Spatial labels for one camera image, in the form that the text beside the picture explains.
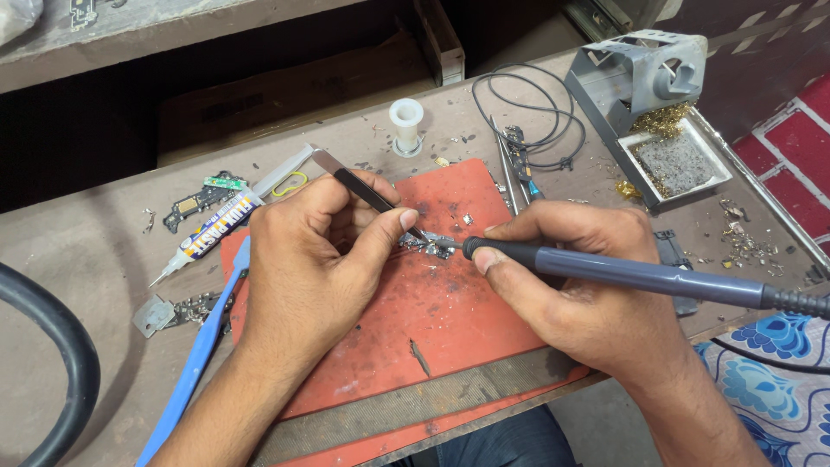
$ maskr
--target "white plastic spool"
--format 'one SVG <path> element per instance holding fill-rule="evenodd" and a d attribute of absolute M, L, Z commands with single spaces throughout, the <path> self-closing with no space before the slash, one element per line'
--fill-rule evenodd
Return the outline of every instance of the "white plastic spool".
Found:
<path fill-rule="evenodd" d="M 401 157 L 414 157 L 421 152 L 417 124 L 423 118 L 423 107 L 414 99 L 398 99 L 389 107 L 389 119 L 397 127 L 392 150 Z"/>

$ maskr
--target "fingernail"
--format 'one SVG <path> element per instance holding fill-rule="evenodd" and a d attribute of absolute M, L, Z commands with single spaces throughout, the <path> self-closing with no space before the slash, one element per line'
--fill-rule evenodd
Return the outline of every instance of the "fingernail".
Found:
<path fill-rule="evenodd" d="M 417 211 L 415 209 L 407 209 L 401 214 L 401 227 L 404 230 L 409 230 L 417 221 Z"/>
<path fill-rule="evenodd" d="M 490 266 L 500 263 L 501 258 L 499 258 L 496 251 L 491 248 L 479 248 L 473 252 L 472 261 L 476 264 L 478 272 L 483 276 L 487 274 L 487 269 L 489 269 Z"/>

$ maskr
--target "blue plastic pry tool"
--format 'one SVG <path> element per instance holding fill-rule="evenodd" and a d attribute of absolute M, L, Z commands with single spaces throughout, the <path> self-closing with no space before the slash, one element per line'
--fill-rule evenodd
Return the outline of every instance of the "blue plastic pry tool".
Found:
<path fill-rule="evenodd" d="M 190 396 L 193 395 L 193 390 L 196 388 L 196 384 L 199 383 L 199 377 L 208 362 L 214 344 L 216 344 L 216 338 L 219 335 L 219 323 L 222 320 L 222 312 L 227 299 L 237 285 L 240 274 L 248 269 L 250 264 L 251 237 L 247 237 L 242 241 L 242 246 L 239 247 L 237 256 L 233 259 L 231 278 L 228 279 L 225 289 L 222 290 L 222 295 L 219 296 L 219 300 L 213 305 L 213 310 L 207 315 L 202 328 L 199 329 L 196 341 L 193 343 L 193 349 L 190 351 L 190 356 L 188 356 L 188 361 L 184 364 L 182 375 L 178 378 L 176 388 L 173 389 L 173 395 L 170 396 L 167 407 L 164 407 L 164 413 L 159 418 L 159 423 L 156 424 L 147 445 L 141 451 L 141 456 L 139 456 L 138 462 L 135 463 L 136 467 L 145 467 L 150 462 L 156 451 L 173 432 L 178 420 L 182 418 L 182 413 L 190 402 Z"/>

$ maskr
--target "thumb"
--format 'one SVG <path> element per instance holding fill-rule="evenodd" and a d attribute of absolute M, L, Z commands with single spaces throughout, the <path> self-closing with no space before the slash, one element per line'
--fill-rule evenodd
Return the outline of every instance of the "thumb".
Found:
<path fill-rule="evenodd" d="M 354 246 L 344 258 L 349 268 L 380 274 L 398 239 L 417 221 L 415 209 L 396 208 L 379 214 L 354 241 Z"/>
<path fill-rule="evenodd" d="M 559 320 L 556 310 L 567 305 L 567 299 L 498 249 L 477 248 L 472 260 L 493 291 L 550 343 Z"/>

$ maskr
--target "blue floral cloth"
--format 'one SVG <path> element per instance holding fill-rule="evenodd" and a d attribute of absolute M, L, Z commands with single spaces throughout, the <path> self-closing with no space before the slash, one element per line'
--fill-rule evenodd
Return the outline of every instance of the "blue floral cloth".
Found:
<path fill-rule="evenodd" d="M 721 336 L 759 356 L 830 366 L 830 322 L 781 312 Z M 830 376 L 786 371 L 703 342 L 715 384 L 774 467 L 830 465 Z"/>

